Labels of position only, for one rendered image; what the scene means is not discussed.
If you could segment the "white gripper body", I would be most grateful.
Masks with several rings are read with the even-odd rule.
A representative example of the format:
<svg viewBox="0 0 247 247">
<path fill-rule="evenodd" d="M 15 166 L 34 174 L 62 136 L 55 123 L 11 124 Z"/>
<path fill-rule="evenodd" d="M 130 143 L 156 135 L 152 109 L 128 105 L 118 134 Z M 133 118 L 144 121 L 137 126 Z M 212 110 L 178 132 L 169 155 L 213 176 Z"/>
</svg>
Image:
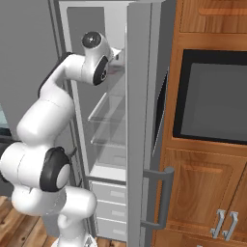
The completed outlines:
<svg viewBox="0 0 247 247">
<path fill-rule="evenodd" d="M 114 68 L 122 68 L 125 66 L 125 49 L 116 49 L 113 48 L 114 58 L 112 60 L 112 66 Z"/>
</svg>

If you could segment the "grey fridge door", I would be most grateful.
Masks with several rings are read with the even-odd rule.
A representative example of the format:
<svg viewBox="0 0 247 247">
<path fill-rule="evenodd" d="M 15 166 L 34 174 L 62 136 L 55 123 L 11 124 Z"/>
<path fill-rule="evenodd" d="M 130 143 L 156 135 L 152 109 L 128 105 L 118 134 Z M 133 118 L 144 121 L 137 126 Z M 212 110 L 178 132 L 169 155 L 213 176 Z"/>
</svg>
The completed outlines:
<svg viewBox="0 0 247 247">
<path fill-rule="evenodd" d="M 127 7 L 126 65 L 126 247 L 151 247 L 162 181 L 144 170 L 163 172 L 160 153 L 176 12 L 176 0 L 138 0 Z"/>
</svg>

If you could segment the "glass fridge shelf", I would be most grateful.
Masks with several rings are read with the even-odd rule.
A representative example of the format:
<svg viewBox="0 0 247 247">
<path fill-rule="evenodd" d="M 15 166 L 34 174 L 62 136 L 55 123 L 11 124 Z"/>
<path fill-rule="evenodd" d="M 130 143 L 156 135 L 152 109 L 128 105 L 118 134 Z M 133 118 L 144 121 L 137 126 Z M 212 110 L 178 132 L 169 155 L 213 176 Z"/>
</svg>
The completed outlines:
<svg viewBox="0 0 247 247">
<path fill-rule="evenodd" d="M 125 146 L 124 123 L 100 123 L 96 127 L 91 143 L 94 145 Z"/>
<path fill-rule="evenodd" d="M 125 96 L 105 93 L 90 116 L 90 122 L 119 123 L 125 115 Z"/>
</svg>

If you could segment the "grey fridge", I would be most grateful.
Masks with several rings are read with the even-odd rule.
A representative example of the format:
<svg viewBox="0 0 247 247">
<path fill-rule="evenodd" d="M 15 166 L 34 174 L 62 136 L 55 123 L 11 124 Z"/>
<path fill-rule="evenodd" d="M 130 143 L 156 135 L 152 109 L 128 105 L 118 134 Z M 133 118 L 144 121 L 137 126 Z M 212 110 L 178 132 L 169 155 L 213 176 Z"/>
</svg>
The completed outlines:
<svg viewBox="0 0 247 247">
<path fill-rule="evenodd" d="M 90 31 L 100 32 L 112 47 L 125 49 L 127 7 L 136 1 L 138 0 L 50 0 L 60 53 L 82 54 L 82 38 Z M 66 87 L 75 103 L 71 132 L 77 151 L 72 157 L 71 184 L 92 190 L 91 182 L 99 181 L 124 185 L 126 188 L 126 109 L 123 119 L 114 123 L 125 124 L 124 147 L 92 144 L 96 127 L 104 122 L 88 120 L 105 93 L 125 96 L 126 66 L 113 68 L 99 86 L 69 81 Z M 92 216 L 88 226 L 92 234 L 99 236 L 97 219 L 96 214 Z"/>
</svg>

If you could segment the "white fridge drawer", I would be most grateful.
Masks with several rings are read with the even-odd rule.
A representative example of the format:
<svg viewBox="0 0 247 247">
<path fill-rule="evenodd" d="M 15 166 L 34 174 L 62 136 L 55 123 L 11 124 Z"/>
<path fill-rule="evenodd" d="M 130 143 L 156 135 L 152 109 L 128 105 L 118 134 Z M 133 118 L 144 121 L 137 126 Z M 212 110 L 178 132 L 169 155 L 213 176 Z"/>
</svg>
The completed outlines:
<svg viewBox="0 0 247 247">
<path fill-rule="evenodd" d="M 118 204 L 126 202 L 126 188 L 124 185 L 92 181 L 91 188 L 99 200 Z"/>
<path fill-rule="evenodd" d="M 126 241 L 126 223 L 98 218 L 97 234 L 118 241 Z"/>
<path fill-rule="evenodd" d="M 114 221 L 126 221 L 126 205 L 108 201 L 97 201 L 96 217 Z"/>
</svg>

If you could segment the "black built-in oven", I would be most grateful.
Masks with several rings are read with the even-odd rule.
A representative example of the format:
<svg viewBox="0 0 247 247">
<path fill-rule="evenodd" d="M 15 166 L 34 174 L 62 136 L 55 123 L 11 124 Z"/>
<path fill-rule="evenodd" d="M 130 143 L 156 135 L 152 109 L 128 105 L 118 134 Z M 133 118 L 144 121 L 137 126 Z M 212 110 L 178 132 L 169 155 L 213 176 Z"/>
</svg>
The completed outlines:
<svg viewBox="0 0 247 247">
<path fill-rule="evenodd" d="M 247 145 L 247 51 L 183 51 L 173 135 Z"/>
</svg>

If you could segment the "wooden cupboard door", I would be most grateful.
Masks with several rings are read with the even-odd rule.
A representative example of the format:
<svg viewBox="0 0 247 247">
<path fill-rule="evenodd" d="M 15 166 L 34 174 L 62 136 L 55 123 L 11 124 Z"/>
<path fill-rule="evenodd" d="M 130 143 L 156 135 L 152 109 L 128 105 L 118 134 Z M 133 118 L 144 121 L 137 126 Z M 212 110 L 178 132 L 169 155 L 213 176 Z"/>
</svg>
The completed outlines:
<svg viewBox="0 0 247 247">
<path fill-rule="evenodd" d="M 200 151 L 165 150 L 164 166 L 174 168 L 166 228 L 210 235 L 217 210 L 227 210 L 247 158 Z"/>
<path fill-rule="evenodd" d="M 231 211 L 238 213 L 232 240 L 247 243 L 247 166 L 234 193 Z"/>
<path fill-rule="evenodd" d="M 247 0 L 182 0 L 180 31 L 247 34 Z"/>
</svg>

